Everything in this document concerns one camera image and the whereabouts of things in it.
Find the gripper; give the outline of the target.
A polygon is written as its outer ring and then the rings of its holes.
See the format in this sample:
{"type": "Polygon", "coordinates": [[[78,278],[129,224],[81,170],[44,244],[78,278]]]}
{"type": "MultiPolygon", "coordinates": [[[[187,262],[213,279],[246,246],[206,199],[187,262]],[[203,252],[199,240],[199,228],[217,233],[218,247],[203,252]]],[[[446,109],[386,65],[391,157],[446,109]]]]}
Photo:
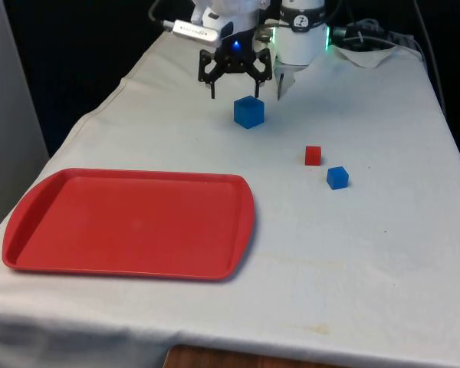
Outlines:
{"type": "Polygon", "coordinates": [[[232,67],[246,61],[246,73],[255,82],[255,98],[259,98],[260,87],[272,79],[272,59],[268,48],[254,50],[255,29],[235,33],[222,39],[215,53],[199,51],[198,81],[209,86],[211,98],[215,99],[215,82],[232,67]],[[209,72],[205,69],[212,62],[215,66],[209,72]]]}

